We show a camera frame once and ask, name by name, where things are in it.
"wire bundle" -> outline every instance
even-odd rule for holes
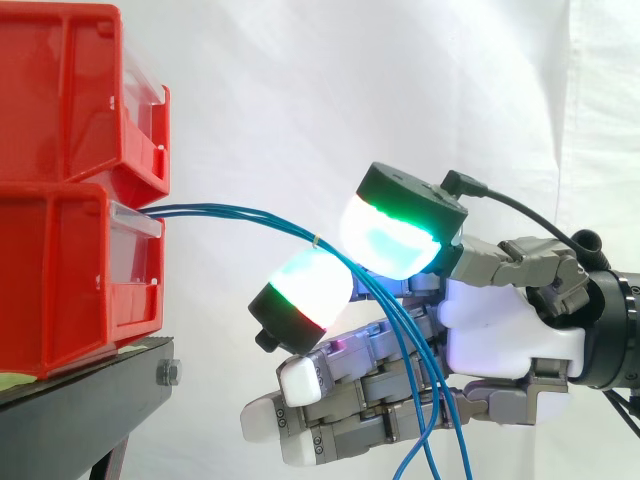
[[[264,225],[276,230],[279,230],[284,233],[288,233],[289,235],[293,235],[295,237],[301,238],[308,242],[311,242],[318,247],[326,250],[327,252],[335,255],[344,265],[351,270],[351,272],[356,276],[358,280],[360,280],[367,289],[371,292],[376,301],[380,304],[380,307],[384,311],[385,315],[389,319],[391,326],[393,328],[394,334],[398,340],[398,344],[400,346],[400,351],[402,352],[402,358],[407,369],[407,375],[409,377],[409,384],[411,386],[411,393],[413,395],[413,401],[416,407],[416,413],[418,416],[418,423],[420,425],[421,437],[416,443],[416,445],[411,449],[407,457],[403,460],[401,465],[398,467],[396,474],[394,475],[394,480],[399,479],[404,470],[406,469],[409,462],[418,452],[418,450],[422,447],[425,451],[425,455],[427,457],[427,461],[429,462],[429,468],[431,469],[431,473],[433,477],[437,480],[440,479],[440,475],[438,473],[437,467],[435,465],[435,461],[433,459],[433,455],[429,448],[428,438],[433,429],[435,428],[436,422],[438,421],[438,415],[440,413],[440,389],[438,387],[438,383],[442,388],[442,392],[444,395],[444,399],[447,402],[448,410],[452,416],[452,421],[454,424],[454,428],[456,430],[456,435],[458,438],[458,444],[460,446],[460,453],[462,455],[462,460],[464,464],[464,470],[466,474],[466,478],[468,480],[472,479],[471,473],[471,465],[469,462],[469,456],[467,453],[467,448],[464,442],[464,437],[462,434],[462,425],[460,424],[460,418],[457,413],[457,408],[455,405],[455,401],[449,388],[447,387],[446,380],[444,378],[444,374],[440,370],[436,359],[433,355],[433,352],[429,348],[426,340],[422,336],[420,329],[414,322],[413,318],[407,313],[407,311],[400,305],[397,299],[389,293],[380,283],[372,278],[368,273],[366,273],[362,268],[360,268],[357,264],[351,261],[349,258],[344,256],[338,250],[336,250],[333,246],[331,246],[325,240],[319,238],[318,236],[312,234],[308,230],[305,230],[302,227],[299,227],[277,215],[273,215],[271,213],[256,210],[245,207],[237,207],[232,205],[222,205],[222,204],[214,204],[214,203],[197,203],[197,204],[173,204],[173,205],[165,205],[159,207],[150,207],[141,210],[142,213],[147,214],[153,218],[171,218],[171,217],[215,217],[215,218],[228,218],[234,220],[246,220],[253,223],[258,223],[260,225]],[[409,340],[415,346],[416,351],[422,358],[424,362],[425,368],[427,370],[427,374],[429,376],[429,381],[431,383],[432,393],[433,393],[433,407],[431,412],[431,418],[429,419],[429,424],[425,425],[424,415],[422,412],[422,404],[420,402],[420,392],[418,389],[417,381],[415,375],[413,373],[413,369],[409,359],[409,353],[407,351],[407,346],[403,337],[403,332],[409,338]]]

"glowing sensor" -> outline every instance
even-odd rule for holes
[[[356,262],[404,280],[421,271],[453,268],[461,252],[451,241],[466,216],[467,210],[441,188],[374,163],[347,206],[340,232]]]
[[[249,305],[262,324],[256,342],[304,355],[349,303],[353,279],[340,260],[322,249],[296,255],[278,270]]]

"black sensor cap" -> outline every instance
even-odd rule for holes
[[[289,353],[306,355],[325,334],[271,283],[249,304],[249,312],[262,325],[256,343],[267,353],[281,347]]]
[[[373,163],[357,195],[389,217],[429,232],[448,245],[467,218],[467,209],[442,188],[382,163]]]

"white fingertip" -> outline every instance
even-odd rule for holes
[[[284,400],[290,407],[303,407],[322,398],[316,367],[308,358],[297,358],[280,372]]]
[[[312,467],[316,464],[316,451],[311,430],[292,435],[280,442],[282,460],[293,467]]]
[[[280,438],[278,418],[269,397],[254,400],[240,414],[242,436],[247,442],[266,443]]]

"green led light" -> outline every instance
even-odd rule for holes
[[[325,330],[349,303],[353,291],[349,269],[319,248],[293,257],[271,277],[270,283],[302,314]]]
[[[342,217],[340,233],[356,262],[395,280],[422,271],[441,248],[429,232],[387,216],[357,195]]]

